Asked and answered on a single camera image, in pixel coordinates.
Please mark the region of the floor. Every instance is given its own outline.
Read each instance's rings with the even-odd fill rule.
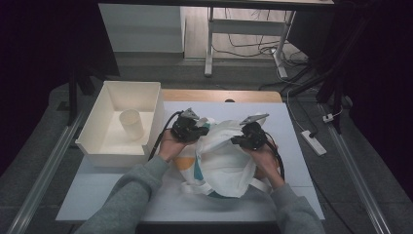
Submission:
[[[228,35],[222,36],[222,40],[228,39]],[[252,41],[238,40],[236,43],[254,43],[255,39],[252,37]],[[228,44],[221,48],[221,43],[216,43],[214,41],[214,45],[219,46],[221,50],[231,49]],[[286,83],[277,77],[274,62],[265,59],[266,56],[260,59],[238,59],[238,57],[218,59],[213,64],[212,78],[207,79],[204,77],[202,50],[190,55],[190,49],[187,48],[186,51],[187,59],[155,56],[152,58],[117,57],[121,78],[115,77],[114,79],[158,81],[164,89],[258,90],[264,84],[274,84],[263,90],[280,92],[286,86]],[[250,51],[237,51],[237,53],[250,53],[250,55],[256,52],[257,47]],[[293,76],[302,68],[302,66],[291,66],[287,68],[287,73]],[[94,81],[97,87],[101,85],[99,81],[95,79]],[[294,114],[295,120],[291,115],[291,121],[309,171],[313,175],[313,183],[318,188],[321,208],[326,216],[326,220],[322,222],[324,229],[326,233],[334,234],[376,233],[328,127],[321,120],[322,114],[319,104],[315,102],[315,93],[315,90],[308,90],[298,98],[285,98],[283,101],[290,106]],[[0,177],[0,233],[7,232],[65,128],[68,120],[67,102],[67,85],[51,92],[50,105],[42,120],[21,149],[15,162]],[[324,108],[328,110],[329,105],[325,105]],[[351,106],[346,103],[341,113],[343,138],[355,155],[355,160],[388,221],[392,233],[413,233],[412,202],[374,148],[353,124],[348,116],[350,108]],[[317,156],[299,136],[302,132],[301,128],[318,131],[317,139],[328,152],[324,157]],[[71,142],[26,233],[73,233],[76,230],[78,224],[56,222],[55,217],[82,157],[81,151],[74,142]]]

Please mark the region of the gray sweater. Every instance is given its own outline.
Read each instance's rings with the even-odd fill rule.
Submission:
[[[162,185],[169,168],[159,156],[136,165],[115,184],[103,207],[76,233],[133,234],[146,204]],[[305,197],[297,197],[286,184],[271,197],[277,206],[277,223],[282,233],[324,233],[321,222]]]

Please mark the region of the hand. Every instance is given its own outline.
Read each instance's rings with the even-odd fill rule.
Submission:
[[[273,188],[278,188],[285,185],[285,181],[282,179],[282,176],[278,171],[279,164],[270,146],[264,144],[257,150],[243,148],[243,151],[251,155],[258,167],[258,174],[262,173],[267,179],[269,179]]]
[[[195,141],[180,142],[172,135],[170,130],[165,130],[164,136],[161,140],[158,155],[168,163],[170,162],[170,160],[180,154],[180,152],[183,148],[185,148],[186,145],[193,143],[195,143]]]

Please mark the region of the aluminum rail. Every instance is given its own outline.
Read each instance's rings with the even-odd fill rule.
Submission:
[[[319,108],[323,115],[327,114],[321,105],[319,105]],[[330,131],[334,143],[336,144],[337,149],[344,161],[344,164],[346,165],[347,171],[349,172],[350,178],[352,179],[353,184],[356,187],[358,196],[360,197],[361,202],[364,204],[377,233],[391,234],[392,231],[386,221],[386,218],[383,215],[380,207],[378,206],[376,199],[368,188],[367,183],[358,168],[357,162],[355,161],[355,158],[349,146],[344,141],[343,137],[337,133],[332,124],[328,124],[328,130]]]
[[[48,161],[42,169],[42,172],[37,177],[33,187],[26,196],[23,204],[20,207],[18,214],[9,227],[7,234],[24,233],[33,218],[46,190],[49,187],[52,178],[55,175],[58,165],[70,144],[71,139],[76,133],[80,123],[82,123],[89,107],[90,100],[83,105],[76,119],[71,126],[66,126],[61,134],[55,148],[53,149]]]

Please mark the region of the desk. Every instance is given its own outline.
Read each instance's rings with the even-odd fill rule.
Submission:
[[[218,122],[243,119],[256,112],[269,113],[263,128],[280,146],[286,181],[297,195],[309,200],[323,219],[291,120],[278,93],[186,90],[163,90],[163,93],[166,100],[165,121],[176,110],[188,107],[193,107],[198,115],[212,117]],[[228,98],[235,103],[223,102]],[[56,220],[76,222],[88,219],[103,205],[113,185],[128,170],[94,168],[84,157]],[[183,181],[179,171],[171,164],[163,177],[163,186],[148,204],[141,223],[275,223],[276,208],[267,194],[249,188],[241,199],[211,199],[203,194],[183,193],[180,190]]]

